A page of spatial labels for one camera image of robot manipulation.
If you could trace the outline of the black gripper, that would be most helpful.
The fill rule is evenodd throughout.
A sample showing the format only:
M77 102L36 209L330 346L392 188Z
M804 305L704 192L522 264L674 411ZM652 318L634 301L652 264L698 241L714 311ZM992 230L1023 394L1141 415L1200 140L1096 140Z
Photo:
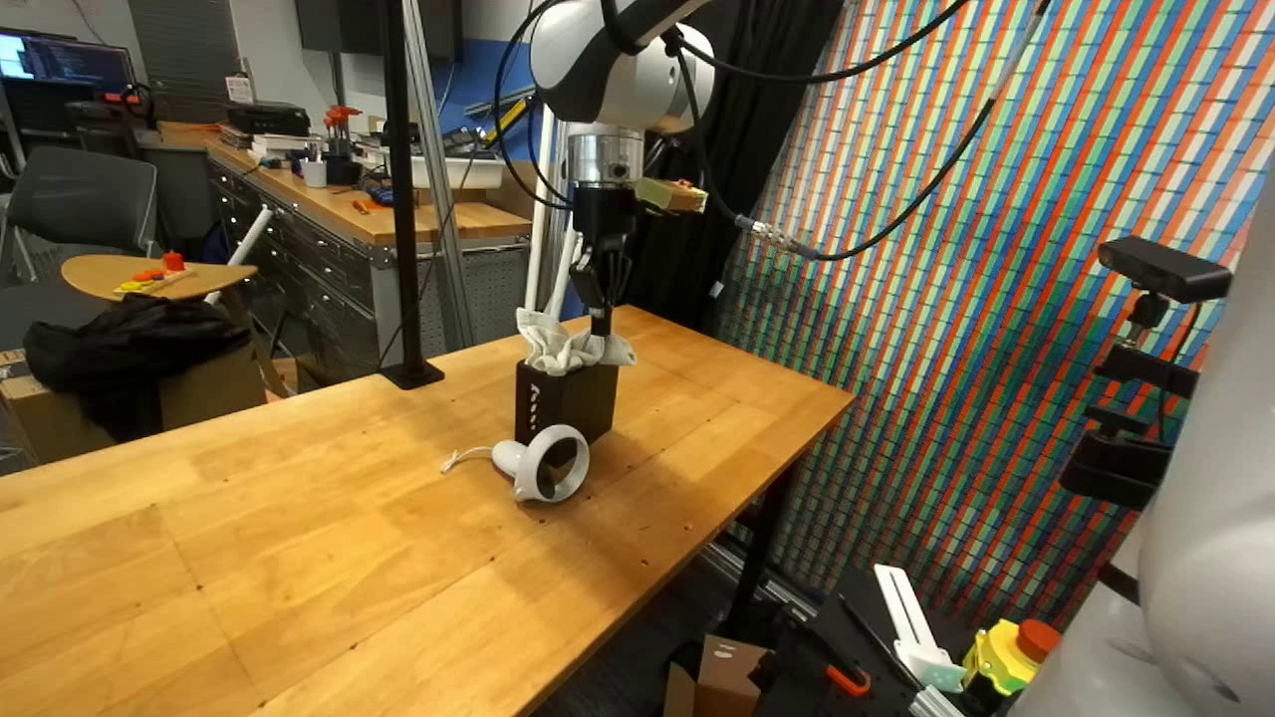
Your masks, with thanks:
M589 334L611 339L613 277L611 257L622 256L639 225L639 196L629 188L575 188L575 230L583 233L583 264L589 266Z

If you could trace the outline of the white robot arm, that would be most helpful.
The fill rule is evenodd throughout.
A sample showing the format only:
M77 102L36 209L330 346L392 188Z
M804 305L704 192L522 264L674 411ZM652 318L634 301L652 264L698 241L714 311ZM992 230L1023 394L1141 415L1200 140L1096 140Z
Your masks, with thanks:
M714 65L682 65L702 0L562 0L530 35L542 98L589 130L690 130ZM1228 269L1151 237L1101 264L1177 301L1224 297L1221 359L1186 391L1170 451L1147 446L1156 492L1128 549L1132 598L1101 585L1014 717L1275 717L1275 241Z

